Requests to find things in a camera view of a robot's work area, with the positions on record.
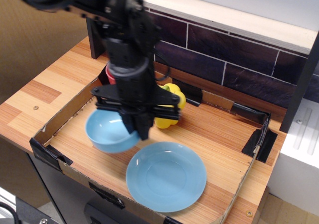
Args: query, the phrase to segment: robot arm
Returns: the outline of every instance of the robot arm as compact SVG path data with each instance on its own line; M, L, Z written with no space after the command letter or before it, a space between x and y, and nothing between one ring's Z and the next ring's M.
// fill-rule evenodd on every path
M161 89L154 74L156 27L143 0L23 0L39 10L66 10L96 21L116 85L95 87L97 108L117 111L129 133L147 139L154 117L179 118L179 97Z

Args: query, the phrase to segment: black post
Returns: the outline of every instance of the black post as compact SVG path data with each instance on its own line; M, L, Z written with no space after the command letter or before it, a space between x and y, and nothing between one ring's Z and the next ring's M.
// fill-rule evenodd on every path
M101 36L97 31L95 21L87 17L86 26L88 28L91 56L92 58L97 59L106 51L106 48L103 44Z
M288 133L293 119L297 113L302 98L305 95L310 79L313 76L316 66L319 63L319 33L310 51L305 67L300 75L297 87L289 103L285 118L281 124L280 131Z

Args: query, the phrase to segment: black tape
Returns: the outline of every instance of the black tape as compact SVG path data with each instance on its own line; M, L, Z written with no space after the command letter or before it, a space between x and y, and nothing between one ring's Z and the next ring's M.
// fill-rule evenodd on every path
M48 145L48 147L45 148L34 138L31 138L30 145L31 145L33 154L37 159L41 160L42 162L48 164L49 166L51 166L52 168L60 172L62 172L62 170L60 169L58 159L67 163L68 165L71 165L73 163L71 159L64 156L62 153L60 153L57 149L53 148L51 145Z
M90 183L90 188L92 190L94 190L98 195L100 195L101 198L106 199L107 201L109 201L110 203L113 203L116 207L123 209L125 208L124 203L122 202L121 199L119 199L118 197L114 196L111 193L108 193L107 191L98 188L97 186L95 186L93 183Z
M166 217L163 224L183 224L173 218Z
M232 113L235 113L239 116L242 116L246 119L249 119L253 122L264 124L266 119L269 117L269 113L255 110L253 108L234 103L233 107L230 110Z
M262 130L261 129L257 129L253 132L253 134L250 136L248 142L246 143L245 147L243 148L242 152L244 154L247 154L250 157L254 156L254 150L257 146L257 143L260 139ZM260 147L260 150L258 152L258 155L256 157L257 160L266 163L267 158L270 154L271 149L274 146L274 143L276 141L277 138L277 134L272 132L270 129L267 130L264 141Z
M173 79L173 84L176 84L180 88L180 91L184 93L184 95L186 96L186 101L188 103L196 107L200 105L203 99L203 93L200 88L191 86L176 79Z

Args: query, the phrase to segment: dark brick wall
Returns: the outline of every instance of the dark brick wall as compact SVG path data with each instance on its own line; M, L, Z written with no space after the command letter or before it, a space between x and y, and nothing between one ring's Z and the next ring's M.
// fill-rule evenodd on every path
M287 108L306 54L150 9L172 67ZM319 68L305 98L319 103Z

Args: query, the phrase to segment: black cable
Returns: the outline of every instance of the black cable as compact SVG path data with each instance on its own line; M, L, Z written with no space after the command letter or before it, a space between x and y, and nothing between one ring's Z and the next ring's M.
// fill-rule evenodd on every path
M156 56L158 56L158 57L162 60L162 62L163 62L164 65L167 65L167 72L166 72L166 74L165 74L163 77L161 77L161 78L155 78L156 81L163 81L163 80L165 80L166 78L168 78L168 77L170 76L170 65L169 65L169 63L166 61L164 55L161 54L158 50L156 50L156 49L154 48L153 52L154 52L154 54L155 54Z
M6 203L0 202L0 208L4 208L4 209L8 210L12 214L13 220L14 220L14 224L20 224L18 214L15 212L15 210L12 207L10 207Z

